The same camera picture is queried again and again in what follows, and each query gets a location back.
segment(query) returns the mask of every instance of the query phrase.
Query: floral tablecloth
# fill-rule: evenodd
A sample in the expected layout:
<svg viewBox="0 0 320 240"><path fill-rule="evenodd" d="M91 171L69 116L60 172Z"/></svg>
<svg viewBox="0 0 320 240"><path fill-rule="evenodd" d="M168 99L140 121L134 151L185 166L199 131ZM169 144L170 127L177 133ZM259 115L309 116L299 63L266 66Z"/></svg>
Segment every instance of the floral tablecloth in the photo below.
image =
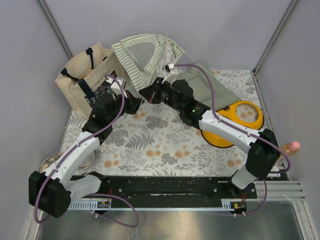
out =
<svg viewBox="0 0 320 240"><path fill-rule="evenodd" d="M249 70L213 70L214 76L242 100L260 106ZM253 113L245 109L241 118ZM62 151L78 137L86 122L72 112ZM78 174L96 171L123 176L231 176L247 155L238 147L216 148L201 132L182 123L177 112L165 104L144 103L136 115L124 114L97 150L93 165Z"/></svg>

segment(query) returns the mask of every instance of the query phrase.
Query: white wall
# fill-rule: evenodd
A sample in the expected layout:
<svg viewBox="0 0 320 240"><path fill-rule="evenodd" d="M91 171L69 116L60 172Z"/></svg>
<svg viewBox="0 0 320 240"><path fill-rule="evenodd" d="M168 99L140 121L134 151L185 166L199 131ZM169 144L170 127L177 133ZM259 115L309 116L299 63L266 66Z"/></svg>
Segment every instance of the white wall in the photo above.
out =
<svg viewBox="0 0 320 240"><path fill-rule="evenodd" d="M97 42L110 48L121 39L155 33L211 68L253 69L290 0L46 2L73 54Z"/></svg>
<svg viewBox="0 0 320 240"><path fill-rule="evenodd" d="M280 143L297 140L301 151L290 171L302 183L320 229L320 1L302 0L258 73Z"/></svg>
<svg viewBox="0 0 320 240"><path fill-rule="evenodd" d="M35 0L0 2L0 239L24 230L28 178L57 147L68 102L55 77L68 61Z"/></svg>

